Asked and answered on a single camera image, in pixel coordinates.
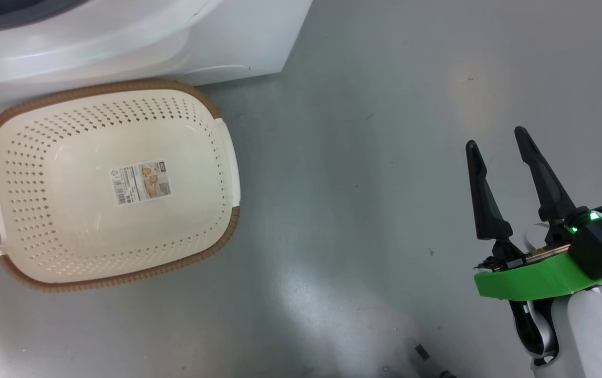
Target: product label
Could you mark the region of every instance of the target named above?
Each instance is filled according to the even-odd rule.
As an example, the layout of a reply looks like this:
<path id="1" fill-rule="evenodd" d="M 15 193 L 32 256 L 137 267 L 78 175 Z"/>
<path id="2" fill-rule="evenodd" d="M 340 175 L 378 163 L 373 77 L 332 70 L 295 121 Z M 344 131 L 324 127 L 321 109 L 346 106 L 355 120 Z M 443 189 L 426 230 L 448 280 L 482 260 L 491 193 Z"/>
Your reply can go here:
<path id="1" fill-rule="evenodd" d="M 109 170 L 118 206 L 170 196 L 171 184 L 164 160 Z"/>

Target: floor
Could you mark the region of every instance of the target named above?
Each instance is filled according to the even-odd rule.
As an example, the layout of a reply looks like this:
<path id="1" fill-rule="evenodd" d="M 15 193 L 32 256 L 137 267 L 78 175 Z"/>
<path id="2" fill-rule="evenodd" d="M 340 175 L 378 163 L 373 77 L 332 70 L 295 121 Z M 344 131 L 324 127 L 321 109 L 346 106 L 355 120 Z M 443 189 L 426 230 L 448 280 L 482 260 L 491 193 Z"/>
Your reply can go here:
<path id="1" fill-rule="evenodd" d="M 202 88 L 241 170 L 229 244 L 63 295 L 0 266 L 0 377 L 532 376 L 473 284 L 491 244 L 464 144 L 520 246 L 538 201 L 514 127 L 602 204 L 602 3 L 582 3 L 316 0 L 282 73 Z"/>

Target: green bracket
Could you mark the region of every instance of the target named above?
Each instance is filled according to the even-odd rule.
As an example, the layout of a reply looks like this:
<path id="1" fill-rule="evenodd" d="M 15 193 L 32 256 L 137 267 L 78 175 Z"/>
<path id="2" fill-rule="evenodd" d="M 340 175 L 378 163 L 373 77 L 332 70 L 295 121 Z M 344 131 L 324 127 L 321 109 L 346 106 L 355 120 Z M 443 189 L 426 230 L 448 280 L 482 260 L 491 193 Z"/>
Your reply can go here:
<path id="1" fill-rule="evenodd" d="M 591 280 L 567 253 L 505 272 L 479 273 L 474 282 L 481 297 L 534 301 L 562 297 L 601 284 Z"/>

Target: laundry basket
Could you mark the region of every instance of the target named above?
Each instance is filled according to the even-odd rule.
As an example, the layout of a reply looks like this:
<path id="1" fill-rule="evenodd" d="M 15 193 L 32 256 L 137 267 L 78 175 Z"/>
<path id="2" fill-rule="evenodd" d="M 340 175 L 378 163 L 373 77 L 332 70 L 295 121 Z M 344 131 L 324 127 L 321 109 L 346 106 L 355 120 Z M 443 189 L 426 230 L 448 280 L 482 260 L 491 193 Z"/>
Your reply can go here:
<path id="1" fill-rule="evenodd" d="M 34 289 L 196 263 L 231 238 L 239 202 L 229 131 L 190 86 L 106 84 L 0 115 L 0 262 Z"/>

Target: washing machine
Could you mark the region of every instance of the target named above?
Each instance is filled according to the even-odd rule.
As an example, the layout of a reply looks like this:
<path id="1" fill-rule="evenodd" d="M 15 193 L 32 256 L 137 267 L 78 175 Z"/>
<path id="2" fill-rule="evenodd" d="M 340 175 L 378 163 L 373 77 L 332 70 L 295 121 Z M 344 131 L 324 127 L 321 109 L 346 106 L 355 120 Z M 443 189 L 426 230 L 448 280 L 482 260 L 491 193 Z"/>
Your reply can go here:
<path id="1" fill-rule="evenodd" d="M 280 72 L 311 1 L 0 0 L 0 112 L 98 83 Z"/>

